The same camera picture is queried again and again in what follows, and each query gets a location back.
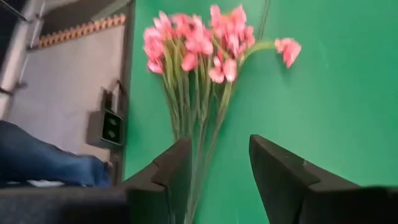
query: jeans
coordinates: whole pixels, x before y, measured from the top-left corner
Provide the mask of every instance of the jeans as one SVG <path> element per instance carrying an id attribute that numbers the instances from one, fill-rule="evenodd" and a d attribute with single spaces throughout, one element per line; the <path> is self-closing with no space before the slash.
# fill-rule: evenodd
<path id="1" fill-rule="evenodd" d="M 0 182 L 27 180 L 92 187 L 111 185 L 108 169 L 97 157 L 63 151 L 15 124 L 0 121 Z"/>

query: green screen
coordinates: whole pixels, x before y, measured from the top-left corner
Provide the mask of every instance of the green screen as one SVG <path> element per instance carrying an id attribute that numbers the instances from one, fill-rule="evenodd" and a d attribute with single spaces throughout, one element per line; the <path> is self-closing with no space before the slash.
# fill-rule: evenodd
<path id="1" fill-rule="evenodd" d="M 161 79 L 146 70 L 143 31 L 159 10 L 209 18 L 242 4 L 258 29 L 265 1 L 137 0 L 125 178 L 172 144 Z M 398 1 L 273 0 L 264 39 L 293 37 L 287 70 L 275 52 L 247 60 L 229 108 L 196 223 L 267 223 L 249 161 L 261 136 L 361 185 L 398 184 Z"/>

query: flower bouquet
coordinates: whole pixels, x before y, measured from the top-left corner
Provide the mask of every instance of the flower bouquet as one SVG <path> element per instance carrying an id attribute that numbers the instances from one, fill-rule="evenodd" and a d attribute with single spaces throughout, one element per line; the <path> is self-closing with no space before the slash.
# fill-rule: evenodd
<path id="1" fill-rule="evenodd" d="M 242 6 L 227 14 L 211 6 L 210 15 L 207 28 L 200 16 L 169 17 L 160 12 L 154 26 L 144 32 L 147 67 L 163 80 L 174 140 L 194 133 L 197 136 L 186 223 L 193 222 L 218 134 L 246 59 L 258 50 L 276 50 L 289 68 L 301 51 L 301 45 L 290 38 L 256 42 Z"/>

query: cable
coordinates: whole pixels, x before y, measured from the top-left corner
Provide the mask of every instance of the cable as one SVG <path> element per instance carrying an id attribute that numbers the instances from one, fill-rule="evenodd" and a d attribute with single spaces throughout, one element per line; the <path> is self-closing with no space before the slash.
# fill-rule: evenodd
<path id="1" fill-rule="evenodd" d="M 260 30 L 259 30 L 259 33 L 257 34 L 257 40 L 262 39 L 262 35 L 264 34 L 264 27 L 266 26 L 268 9 L 269 9 L 269 4 L 271 3 L 271 0 L 266 0 L 266 1 L 267 1 L 267 3 L 264 6 L 264 13 L 262 15 L 262 19 L 261 19 L 261 23 L 260 23 Z"/>

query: black object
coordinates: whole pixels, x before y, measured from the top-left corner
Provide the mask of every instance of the black object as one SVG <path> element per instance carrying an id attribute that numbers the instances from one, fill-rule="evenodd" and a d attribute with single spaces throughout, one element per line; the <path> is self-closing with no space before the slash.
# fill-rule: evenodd
<path id="1" fill-rule="evenodd" d="M 105 149 L 121 149 L 124 120 L 112 111 L 113 94 L 103 89 L 101 109 L 89 114 L 86 143 Z"/>
<path id="2" fill-rule="evenodd" d="M 17 7 L 17 9 L 22 10 L 23 5 L 26 1 L 14 2 L 13 5 Z M 17 9 L 15 9 L 12 5 L 7 3 L 5 0 L 0 0 L 0 5 L 5 8 L 5 10 L 9 11 L 12 15 L 22 19 L 25 22 L 29 22 Z"/>
<path id="3" fill-rule="evenodd" d="M 192 147 L 182 139 L 112 189 L 0 190 L 0 223 L 183 224 Z"/>
<path id="4" fill-rule="evenodd" d="M 25 82 L 18 82 L 15 84 L 15 86 L 12 88 L 11 91 L 5 90 L 0 87 L 0 93 L 8 95 L 8 96 L 13 96 L 18 90 L 23 90 L 27 87 L 27 83 Z"/>
<path id="5" fill-rule="evenodd" d="M 258 135 L 249 153 L 270 224 L 398 223 L 396 189 L 360 187 Z"/>

